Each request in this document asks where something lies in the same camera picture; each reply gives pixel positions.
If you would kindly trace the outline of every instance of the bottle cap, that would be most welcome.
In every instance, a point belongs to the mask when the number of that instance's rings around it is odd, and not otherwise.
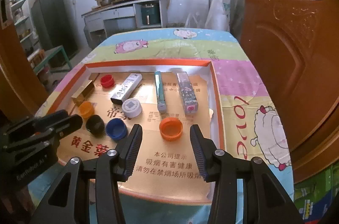
[[[127,135],[127,127],[123,120],[114,118],[106,125],[106,133],[113,140],[120,140]]]
[[[114,79],[113,76],[108,74],[108,75],[104,75],[101,79],[100,79],[100,83],[101,86],[104,88],[109,88],[112,87],[114,85]]]
[[[81,117],[87,119],[94,114],[94,107],[89,101],[84,101],[79,106],[79,113]]]
[[[135,118],[141,113],[142,107],[139,100],[131,98],[124,101],[122,104],[122,111],[125,113],[126,117]]]
[[[164,118],[159,124],[161,136],[167,141],[175,141],[182,134],[182,123],[174,117]]]
[[[86,129],[94,135],[101,134],[104,131],[105,124],[99,115],[92,115],[86,122]]]

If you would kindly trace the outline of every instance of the orange bottle cap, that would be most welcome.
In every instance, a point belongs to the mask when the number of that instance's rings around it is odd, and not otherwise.
[[[160,122],[159,130],[161,136],[166,141],[175,141],[179,139],[182,134],[182,123],[177,118],[167,117]]]
[[[79,106],[79,113],[81,117],[83,117],[84,119],[87,119],[94,114],[94,107],[89,101],[84,101]]]

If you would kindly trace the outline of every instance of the white bottle cap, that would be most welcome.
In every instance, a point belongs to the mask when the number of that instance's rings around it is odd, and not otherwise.
[[[126,117],[135,118],[141,113],[142,107],[137,99],[132,98],[124,101],[122,104],[122,111],[125,113]]]

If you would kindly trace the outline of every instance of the cabinet drawer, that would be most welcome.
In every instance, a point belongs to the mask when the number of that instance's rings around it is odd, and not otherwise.
[[[119,8],[118,9],[118,15],[119,15],[119,18],[134,16],[135,14],[134,14],[133,6],[125,7],[125,8]]]
[[[102,11],[101,12],[101,18],[102,18],[102,20],[118,18],[118,10],[117,9],[110,9],[110,10]]]
[[[87,29],[89,32],[96,31],[96,30],[103,30],[104,29],[104,22],[102,19],[92,20],[86,23]]]
[[[99,19],[99,18],[100,18],[100,13],[91,14],[91,15],[85,17],[85,23],[87,24],[87,22],[92,21],[92,20],[96,20],[96,19]]]

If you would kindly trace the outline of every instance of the pink stripe on tablecloth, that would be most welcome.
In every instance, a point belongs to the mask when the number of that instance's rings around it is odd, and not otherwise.
[[[265,85],[250,61],[214,60],[219,91],[222,95],[268,96]]]
[[[61,92],[66,87],[66,85],[70,82],[72,77],[74,77],[74,75],[81,69],[82,66],[83,64],[78,64],[72,70],[70,70],[67,73],[67,75],[65,75],[65,77],[62,79],[62,81],[58,84],[58,86],[55,87],[54,91]]]

